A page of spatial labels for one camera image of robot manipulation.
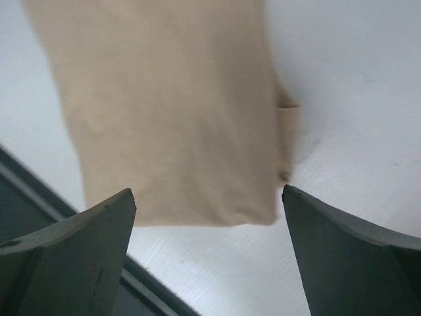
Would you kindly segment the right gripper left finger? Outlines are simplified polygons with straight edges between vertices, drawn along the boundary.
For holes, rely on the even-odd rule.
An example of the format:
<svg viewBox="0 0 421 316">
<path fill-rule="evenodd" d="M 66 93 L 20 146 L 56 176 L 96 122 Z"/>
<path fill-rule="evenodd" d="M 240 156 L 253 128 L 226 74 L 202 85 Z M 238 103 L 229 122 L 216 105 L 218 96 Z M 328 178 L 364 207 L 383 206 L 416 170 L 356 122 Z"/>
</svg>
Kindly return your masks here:
<svg viewBox="0 0 421 316">
<path fill-rule="evenodd" d="M 126 188 L 1 244 L 1 314 L 111 315 L 135 214 Z"/>
</svg>

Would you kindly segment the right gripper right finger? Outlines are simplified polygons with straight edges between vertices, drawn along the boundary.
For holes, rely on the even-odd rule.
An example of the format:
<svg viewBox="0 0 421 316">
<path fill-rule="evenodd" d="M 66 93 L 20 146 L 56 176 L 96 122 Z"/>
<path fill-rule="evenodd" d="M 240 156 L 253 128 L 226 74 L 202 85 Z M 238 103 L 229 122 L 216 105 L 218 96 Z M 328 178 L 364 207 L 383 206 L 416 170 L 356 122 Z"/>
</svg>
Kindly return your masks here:
<svg viewBox="0 0 421 316">
<path fill-rule="evenodd" d="M 420 239 L 287 185 L 285 217 L 311 315 L 419 315 Z"/>
</svg>

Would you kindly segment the beige t-shirt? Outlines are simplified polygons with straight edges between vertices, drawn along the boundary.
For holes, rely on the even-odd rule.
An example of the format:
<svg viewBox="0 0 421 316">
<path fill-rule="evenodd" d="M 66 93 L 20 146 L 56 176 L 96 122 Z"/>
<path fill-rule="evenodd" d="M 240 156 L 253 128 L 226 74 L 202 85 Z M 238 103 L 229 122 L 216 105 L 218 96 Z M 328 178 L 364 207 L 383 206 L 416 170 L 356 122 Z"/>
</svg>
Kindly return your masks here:
<svg viewBox="0 0 421 316">
<path fill-rule="evenodd" d="M 86 202 L 131 189 L 138 226 L 271 225 L 299 108 L 262 1 L 25 1 Z"/>
</svg>

